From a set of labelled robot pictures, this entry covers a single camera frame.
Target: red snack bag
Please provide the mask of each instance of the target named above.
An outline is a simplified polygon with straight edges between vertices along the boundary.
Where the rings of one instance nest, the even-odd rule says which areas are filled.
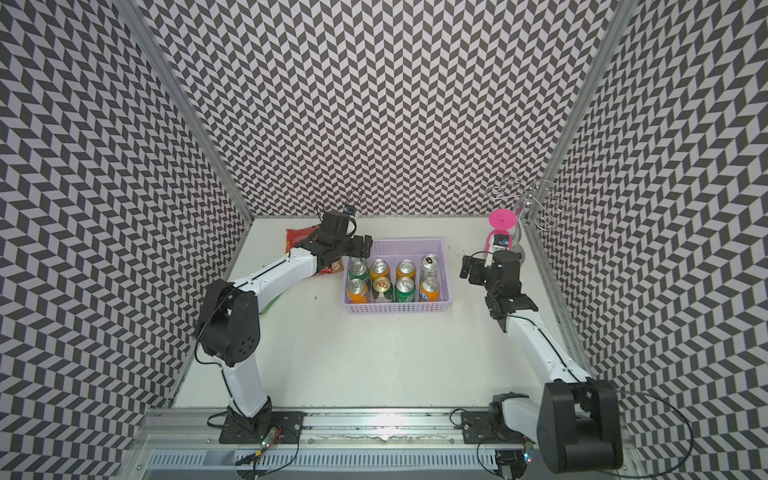
[[[299,243],[301,240],[304,240],[307,238],[310,233],[320,228],[320,225],[315,225],[314,227],[307,227],[302,228],[301,230],[293,230],[290,228],[286,228],[286,253],[292,248],[296,246],[297,243]],[[333,264],[330,267],[326,267],[316,273],[316,275],[325,275],[326,273],[336,273],[336,272],[343,272],[344,266],[341,263],[341,260],[337,260],[333,262]]]

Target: black bracket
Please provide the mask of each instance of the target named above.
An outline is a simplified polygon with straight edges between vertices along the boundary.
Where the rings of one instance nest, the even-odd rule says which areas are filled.
[[[301,438],[301,431],[304,425],[304,412],[271,412],[269,425],[279,425],[280,443],[283,445],[295,445]],[[262,438],[253,431],[244,428],[235,421],[232,415],[227,415],[224,420],[224,427],[219,435],[219,443],[223,445],[241,444],[241,445],[260,445]]]
[[[509,430],[496,432],[491,414],[488,412],[462,412],[462,436],[465,445],[525,444],[520,432]]]

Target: chevron patterned wall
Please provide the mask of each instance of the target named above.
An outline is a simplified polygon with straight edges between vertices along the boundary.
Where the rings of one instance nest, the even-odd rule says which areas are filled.
[[[111,475],[245,225],[109,2],[0,37],[0,478]]]
[[[137,0],[255,214],[478,214],[537,178],[617,0]]]
[[[677,478],[768,478],[766,17],[642,3],[561,172],[578,208],[545,235],[597,371],[693,422]],[[648,472],[676,463],[680,421],[624,405]]]

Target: purple plastic basket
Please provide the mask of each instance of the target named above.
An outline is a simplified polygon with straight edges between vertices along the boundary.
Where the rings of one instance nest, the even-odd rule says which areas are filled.
[[[384,238],[373,241],[371,257],[366,260],[370,266],[376,259],[389,264],[389,279],[395,285],[397,264],[401,260],[413,260],[416,264],[416,279],[421,275],[422,258],[427,254],[436,255],[440,260],[437,279],[440,282],[440,297],[437,302],[419,302],[416,291],[415,302],[410,303],[347,303],[346,281],[342,285],[341,303],[350,313],[394,313],[394,312],[442,312],[451,303],[451,287],[445,275],[445,246],[439,238]],[[345,278],[349,281],[349,258],[344,258]]]

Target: white table surface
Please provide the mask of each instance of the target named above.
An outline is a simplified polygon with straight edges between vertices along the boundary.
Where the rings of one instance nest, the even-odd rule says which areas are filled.
[[[258,219],[248,233],[230,280],[255,272],[285,252],[286,228],[313,219]],[[257,363],[276,407],[486,406],[494,394],[540,398],[535,378],[515,341],[485,307],[485,289],[458,278],[462,255],[483,250],[486,218],[380,217],[358,220],[358,233],[376,238],[441,237],[453,295],[441,313],[351,315],[340,303],[345,273],[304,280],[261,316]],[[528,241],[521,242],[527,248]],[[522,291],[538,305],[562,342],[531,255],[521,268]],[[208,357],[200,350],[200,359]],[[190,366],[174,407],[224,407],[217,366]]]

